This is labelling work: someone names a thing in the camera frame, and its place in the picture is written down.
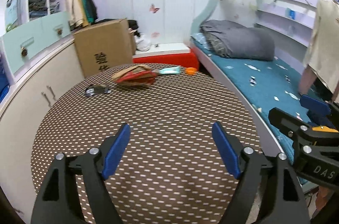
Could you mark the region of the white plastic bag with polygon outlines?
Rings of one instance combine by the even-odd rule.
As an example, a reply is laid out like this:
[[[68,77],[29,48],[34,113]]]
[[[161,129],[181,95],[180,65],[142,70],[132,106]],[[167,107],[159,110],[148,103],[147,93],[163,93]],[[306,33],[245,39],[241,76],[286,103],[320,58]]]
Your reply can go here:
[[[151,49],[152,42],[144,34],[135,35],[136,49],[145,52]]]

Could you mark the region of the large cardboard box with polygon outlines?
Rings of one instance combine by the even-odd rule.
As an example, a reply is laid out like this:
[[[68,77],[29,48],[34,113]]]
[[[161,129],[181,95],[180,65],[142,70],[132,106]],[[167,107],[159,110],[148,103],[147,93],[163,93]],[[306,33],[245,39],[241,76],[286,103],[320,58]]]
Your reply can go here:
[[[131,34],[126,19],[102,22],[74,33],[84,77],[133,61]]]

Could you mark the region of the orange round object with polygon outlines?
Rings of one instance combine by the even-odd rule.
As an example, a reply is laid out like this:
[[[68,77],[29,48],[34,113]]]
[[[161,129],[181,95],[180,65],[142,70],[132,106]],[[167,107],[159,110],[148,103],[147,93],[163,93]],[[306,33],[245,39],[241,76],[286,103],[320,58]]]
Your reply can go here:
[[[188,67],[185,69],[187,75],[195,75],[198,70],[194,67]]]

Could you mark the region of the hanging beige garment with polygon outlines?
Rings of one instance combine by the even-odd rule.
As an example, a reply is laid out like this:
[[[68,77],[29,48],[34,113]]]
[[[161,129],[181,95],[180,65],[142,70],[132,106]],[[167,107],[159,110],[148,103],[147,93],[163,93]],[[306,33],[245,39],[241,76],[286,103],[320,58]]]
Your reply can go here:
[[[318,0],[310,44],[303,59],[298,93],[307,94],[318,78],[338,102],[338,2]]]

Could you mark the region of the brown dotted tablecloth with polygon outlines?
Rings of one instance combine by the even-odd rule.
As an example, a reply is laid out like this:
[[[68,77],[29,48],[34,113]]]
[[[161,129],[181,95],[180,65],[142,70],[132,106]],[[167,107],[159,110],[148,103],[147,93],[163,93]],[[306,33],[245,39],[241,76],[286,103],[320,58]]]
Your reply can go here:
[[[106,188],[124,223],[218,223],[237,180],[228,174],[211,135],[219,121],[260,151],[250,113],[236,95],[200,72],[158,77],[151,87],[122,87],[114,67],[63,94],[35,136],[31,170],[39,189],[55,154],[83,154],[123,123],[131,138]],[[109,94],[85,96],[90,85]]]

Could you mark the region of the hanging clothes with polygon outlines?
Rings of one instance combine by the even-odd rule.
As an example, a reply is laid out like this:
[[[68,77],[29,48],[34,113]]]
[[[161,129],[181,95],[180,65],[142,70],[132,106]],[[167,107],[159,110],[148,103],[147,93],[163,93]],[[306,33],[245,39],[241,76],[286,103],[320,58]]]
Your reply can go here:
[[[65,8],[69,13],[68,23],[72,30],[94,24],[98,19],[93,0],[65,0]]]

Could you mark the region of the black wrapper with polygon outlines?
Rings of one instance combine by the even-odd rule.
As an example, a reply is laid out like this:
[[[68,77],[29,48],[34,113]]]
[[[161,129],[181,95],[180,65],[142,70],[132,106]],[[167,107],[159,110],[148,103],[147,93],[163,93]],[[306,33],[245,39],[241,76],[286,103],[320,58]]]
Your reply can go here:
[[[107,85],[90,85],[85,89],[85,96],[92,97],[99,94],[109,94],[111,89]]]

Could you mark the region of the grey folded duvet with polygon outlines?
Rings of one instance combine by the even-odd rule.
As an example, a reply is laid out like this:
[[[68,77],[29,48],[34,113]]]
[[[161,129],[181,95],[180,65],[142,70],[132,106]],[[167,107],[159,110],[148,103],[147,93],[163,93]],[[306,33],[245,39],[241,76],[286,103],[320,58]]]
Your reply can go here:
[[[200,25],[207,48],[223,58],[272,61],[275,43],[262,28],[248,28],[227,20],[208,20]]]

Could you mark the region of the red and brown paper bag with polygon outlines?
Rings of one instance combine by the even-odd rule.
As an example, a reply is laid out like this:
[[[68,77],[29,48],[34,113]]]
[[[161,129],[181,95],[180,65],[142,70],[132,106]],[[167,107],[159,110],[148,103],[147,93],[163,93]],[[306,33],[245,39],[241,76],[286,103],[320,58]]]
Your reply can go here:
[[[158,71],[148,65],[139,64],[115,73],[112,76],[112,80],[121,86],[150,87],[158,75]]]

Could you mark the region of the white cabinet with drawers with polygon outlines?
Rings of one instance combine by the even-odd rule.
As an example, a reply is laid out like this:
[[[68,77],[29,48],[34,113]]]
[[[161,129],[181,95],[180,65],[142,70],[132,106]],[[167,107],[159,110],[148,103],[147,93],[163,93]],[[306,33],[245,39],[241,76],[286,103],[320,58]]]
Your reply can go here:
[[[29,223],[36,198],[31,170],[41,121],[83,78],[66,0],[1,0],[1,61],[9,92],[1,101],[1,189]]]

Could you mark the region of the teal tube wrapper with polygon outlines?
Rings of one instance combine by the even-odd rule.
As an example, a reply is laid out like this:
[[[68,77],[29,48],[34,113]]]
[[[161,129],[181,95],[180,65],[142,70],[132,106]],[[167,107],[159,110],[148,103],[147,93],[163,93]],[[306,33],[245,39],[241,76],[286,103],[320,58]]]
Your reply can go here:
[[[178,75],[181,73],[181,66],[167,67],[153,70],[156,75]]]

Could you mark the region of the blue quilted bed cover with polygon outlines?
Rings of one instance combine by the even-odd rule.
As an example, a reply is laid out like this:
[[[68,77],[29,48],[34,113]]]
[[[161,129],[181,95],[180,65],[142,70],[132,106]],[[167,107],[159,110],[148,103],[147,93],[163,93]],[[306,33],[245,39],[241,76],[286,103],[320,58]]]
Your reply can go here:
[[[206,49],[200,40],[197,34],[191,36],[191,48],[212,77],[249,106],[258,128],[264,131],[260,135],[263,151],[270,154],[282,151],[293,161],[292,140],[270,124],[268,114],[277,107],[303,122],[312,122],[308,109],[300,104],[300,73],[278,57],[272,62],[223,58]]]

